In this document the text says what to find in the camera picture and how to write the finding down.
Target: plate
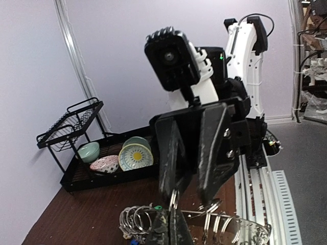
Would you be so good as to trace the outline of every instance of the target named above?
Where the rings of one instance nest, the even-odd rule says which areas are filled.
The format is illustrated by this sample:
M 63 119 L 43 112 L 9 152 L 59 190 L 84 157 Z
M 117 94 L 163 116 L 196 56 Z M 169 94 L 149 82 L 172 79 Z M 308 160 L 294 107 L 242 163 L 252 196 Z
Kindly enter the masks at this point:
M 129 144 L 119 153 L 119 166 L 123 171 L 153 165 L 151 151 L 141 144 Z
M 92 163 L 90 169 L 98 172 L 108 173 L 108 174 L 114 173 L 118 169 L 118 156 L 111 155 L 111 156 L 103 157 Z
M 123 148 L 129 144 L 141 144 L 144 145 L 149 150 L 151 150 L 149 142 L 145 138 L 139 136 L 134 136 L 126 140 L 125 143 L 123 144 Z

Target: wooden table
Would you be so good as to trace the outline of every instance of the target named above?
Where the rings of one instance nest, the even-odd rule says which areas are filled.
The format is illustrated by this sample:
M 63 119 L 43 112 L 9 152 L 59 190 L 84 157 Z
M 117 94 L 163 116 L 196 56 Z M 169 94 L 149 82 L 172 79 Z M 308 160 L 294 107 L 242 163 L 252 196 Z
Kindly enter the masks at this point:
M 220 210 L 234 215 L 236 210 L 234 179 L 219 191 Z M 129 244 L 118 229 L 119 215 L 126 207 L 160 205 L 158 181 L 146 179 L 115 186 L 76 192 L 61 189 L 27 235 L 24 245 L 121 245 Z M 179 208 L 195 210 L 199 206 L 196 181 L 179 201 Z M 191 228 L 201 244 L 202 229 Z

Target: cable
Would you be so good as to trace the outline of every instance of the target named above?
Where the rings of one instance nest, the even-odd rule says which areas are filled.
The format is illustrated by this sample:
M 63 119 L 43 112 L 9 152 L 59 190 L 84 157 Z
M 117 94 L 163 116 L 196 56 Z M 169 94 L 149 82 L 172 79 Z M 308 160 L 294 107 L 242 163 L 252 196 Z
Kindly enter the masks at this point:
M 319 24 L 318 26 L 315 28 L 315 29 L 308 29 L 308 30 L 304 30 L 304 31 L 301 31 L 301 32 L 298 32 L 297 33 L 297 36 L 298 36 L 298 44 L 301 44 L 301 36 L 303 34 L 310 34 L 310 35 L 313 35 L 315 34 L 316 32 L 319 31 L 319 27 L 321 26 L 321 24 L 327 19 L 327 17 L 325 19 L 323 19 Z M 301 85 L 301 70 L 302 70 L 302 67 L 304 65 L 304 63 L 310 59 L 311 57 L 315 56 L 315 55 L 318 55 L 319 53 L 323 53 L 324 51 L 321 51 L 321 52 L 315 52 L 311 55 L 309 55 L 308 57 L 306 57 L 302 62 L 299 61 L 299 69 L 298 69 L 298 72 L 299 72 L 299 76 L 298 76 L 298 86 L 297 86 L 297 101 L 296 101 L 296 109 L 295 109 L 295 112 L 294 112 L 294 116 L 296 118 L 296 122 L 297 123 L 301 123 L 301 120 L 299 118 L 299 115 L 298 115 L 298 109 L 299 109 L 299 106 L 300 106 L 300 97 L 301 97 L 301 90 L 302 90 L 302 85 Z M 299 56 L 301 57 L 301 46 L 299 45 L 298 46 L 298 53 L 299 53 Z
M 245 20 L 245 18 L 247 18 L 247 17 L 250 17 L 250 16 L 256 16 L 256 15 L 258 15 L 258 16 L 263 16 L 263 17 L 266 17 L 266 18 L 268 18 L 268 19 L 271 20 L 271 22 L 272 22 L 272 28 L 271 28 L 271 31 L 268 33 L 267 37 L 269 37 L 270 34 L 274 31 L 274 29 L 275 29 L 275 22 L 274 22 L 274 20 L 273 20 L 271 17 L 269 17 L 268 15 L 255 13 L 255 14 L 249 14 L 249 15 L 244 16 L 244 17 L 239 21 L 239 23 L 238 23 L 238 27 L 237 27 L 237 30 L 236 30 L 236 33 L 235 33 L 235 37 L 234 37 L 234 41 L 233 41 L 233 45 L 232 45 L 232 48 L 231 48 L 231 51 L 230 51 L 230 54 L 231 54 L 231 55 L 234 53 L 234 49 L 235 49 L 235 45 L 236 45 L 236 40 L 237 40 L 237 37 L 238 37 L 238 34 L 239 34 L 239 29 L 240 29 L 240 25 L 241 25 L 242 21 Z
M 267 37 L 269 37 L 270 34 L 271 34 L 271 33 L 274 31 L 274 29 L 275 29 L 275 22 L 274 22 L 274 20 L 273 20 L 270 16 L 268 16 L 268 15 L 265 15 L 265 14 L 257 14 L 257 13 L 256 13 L 256 14 L 249 14 L 249 15 L 246 15 L 246 16 L 244 16 L 244 17 L 239 21 L 238 26 L 240 26 L 241 23 L 242 23 L 242 21 L 245 20 L 247 17 L 250 17 L 250 16 L 256 16 L 256 15 L 258 15 L 258 16 L 262 16 L 262 17 L 266 17 L 266 18 L 268 18 L 268 19 L 271 20 L 272 28 L 271 28 L 271 31 L 267 34 Z
M 310 59 L 311 57 L 314 57 L 315 55 L 319 55 L 319 54 L 322 54 L 324 51 L 317 51 L 317 52 L 314 52 L 313 54 L 310 54 L 309 56 L 307 56 L 303 61 L 302 63 L 300 64 L 300 70 L 302 70 L 302 67 L 303 65 L 305 64 L 305 62 Z
M 322 25 L 322 23 L 324 23 L 327 20 L 327 17 L 325 17 L 316 27 L 316 29 L 319 29 L 319 27 Z

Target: black metal dish rack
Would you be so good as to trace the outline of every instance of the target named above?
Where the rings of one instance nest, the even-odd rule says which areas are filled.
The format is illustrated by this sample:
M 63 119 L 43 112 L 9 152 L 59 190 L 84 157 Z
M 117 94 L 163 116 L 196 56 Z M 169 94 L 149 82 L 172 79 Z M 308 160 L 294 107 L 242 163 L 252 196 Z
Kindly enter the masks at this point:
M 78 106 L 88 104 L 80 109 Z M 60 181 L 61 185 L 68 192 L 78 190 L 92 189 L 112 184 L 130 182 L 134 180 L 158 176 L 159 153 L 155 140 L 152 140 L 150 127 L 144 127 L 122 134 L 113 134 L 105 132 L 103 125 L 98 117 L 98 113 L 103 107 L 103 102 L 97 98 L 91 98 L 67 108 L 67 112 L 44 134 L 37 136 L 37 146 L 48 148 L 54 157 L 56 163 L 63 172 Z M 118 155 L 122 149 L 123 143 L 130 137 L 141 136 L 146 138 L 151 145 L 154 164 L 130 171 L 122 171 L 120 168 L 112 174 L 92 171 L 89 164 L 84 163 L 75 146 L 77 139 L 85 135 L 88 142 L 90 139 L 86 133 L 92 121 L 96 119 L 104 138 L 96 140 L 100 145 L 99 158 Z M 55 152 L 61 152 L 67 149 L 73 149 L 75 155 L 69 166 L 65 170 L 55 155 Z

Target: screw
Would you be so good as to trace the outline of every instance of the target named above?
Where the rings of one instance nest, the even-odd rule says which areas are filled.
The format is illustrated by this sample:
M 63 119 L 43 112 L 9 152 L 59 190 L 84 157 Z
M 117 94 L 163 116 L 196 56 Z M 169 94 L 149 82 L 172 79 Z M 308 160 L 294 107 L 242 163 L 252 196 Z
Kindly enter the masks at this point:
M 174 59 L 174 54 L 172 52 L 165 53 L 165 60 L 172 61 Z
M 226 153 L 226 156 L 227 156 L 228 159 L 233 159 L 234 156 L 235 156 L 235 153 L 234 153 L 233 150 L 231 150 L 231 151 Z
M 229 129 L 226 129 L 225 132 L 224 132 L 224 137 L 225 138 L 229 138 L 230 137 L 230 130 Z

